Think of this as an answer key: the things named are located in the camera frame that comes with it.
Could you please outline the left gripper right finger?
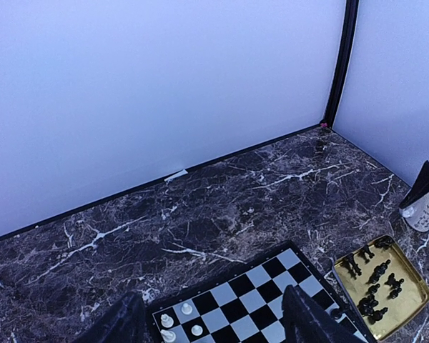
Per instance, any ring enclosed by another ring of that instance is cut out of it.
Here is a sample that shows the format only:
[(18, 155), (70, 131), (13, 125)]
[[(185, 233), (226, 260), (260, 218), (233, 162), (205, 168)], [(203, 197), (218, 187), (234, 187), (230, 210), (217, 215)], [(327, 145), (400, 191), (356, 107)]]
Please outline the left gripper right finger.
[(300, 286), (287, 286), (282, 298), (285, 342), (363, 342), (337, 323)]

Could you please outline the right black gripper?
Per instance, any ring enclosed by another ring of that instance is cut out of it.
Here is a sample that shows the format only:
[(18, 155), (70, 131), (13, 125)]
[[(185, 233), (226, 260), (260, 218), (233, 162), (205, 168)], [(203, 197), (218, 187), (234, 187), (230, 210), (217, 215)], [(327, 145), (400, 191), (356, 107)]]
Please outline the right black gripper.
[(429, 161), (425, 161), (420, 173), (415, 180), (411, 190), (407, 193), (404, 200), (399, 204), (399, 210), (403, 212), (417, 200), (423, 198), (429, 193)]

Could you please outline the black white chess board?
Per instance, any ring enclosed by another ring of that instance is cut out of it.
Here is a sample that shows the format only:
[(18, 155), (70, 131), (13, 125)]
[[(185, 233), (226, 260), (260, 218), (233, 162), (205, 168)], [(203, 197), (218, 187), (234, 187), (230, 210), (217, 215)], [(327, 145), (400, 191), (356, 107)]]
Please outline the black white chess board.
[(328, 314), (341, 308), (336, 320), (363, 342), (374, 342), (350, 308), (292, 243), (274, 249), (226, 277), (182, 293), (148, 309), (156, 342), (163, 330), (176, 342), (284, 342), (282, 295), (300, 286)]

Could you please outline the black chess piece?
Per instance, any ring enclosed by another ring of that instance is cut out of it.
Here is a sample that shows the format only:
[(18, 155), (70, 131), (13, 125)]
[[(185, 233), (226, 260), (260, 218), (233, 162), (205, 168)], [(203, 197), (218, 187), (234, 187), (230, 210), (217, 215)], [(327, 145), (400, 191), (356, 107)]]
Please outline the black chess piece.
[(341, 308), (334, 308), (330, 311), (330, 316), (335, 320), (340, 319), (342, 315), (343, 315), (343, 310), (341, 310)]

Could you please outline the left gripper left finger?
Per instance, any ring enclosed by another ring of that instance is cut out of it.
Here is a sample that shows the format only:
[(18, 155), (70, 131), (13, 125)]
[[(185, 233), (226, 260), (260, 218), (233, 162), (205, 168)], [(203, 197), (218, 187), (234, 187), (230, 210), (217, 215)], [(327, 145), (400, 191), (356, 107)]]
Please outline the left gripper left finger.
[(143, 342), (145, 324), (141, 294), (127, 292), (74, 342)]

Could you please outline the gold metal tray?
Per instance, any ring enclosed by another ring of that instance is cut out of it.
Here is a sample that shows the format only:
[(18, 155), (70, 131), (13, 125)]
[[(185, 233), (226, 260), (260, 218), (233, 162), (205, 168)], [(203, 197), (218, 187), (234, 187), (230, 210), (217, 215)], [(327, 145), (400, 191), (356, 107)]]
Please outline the gold metal tray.
[(340, 257), (332, 270), (355, 313), (378, 341), (405, 326), (429, 302), (429, 286), (389, 235)]

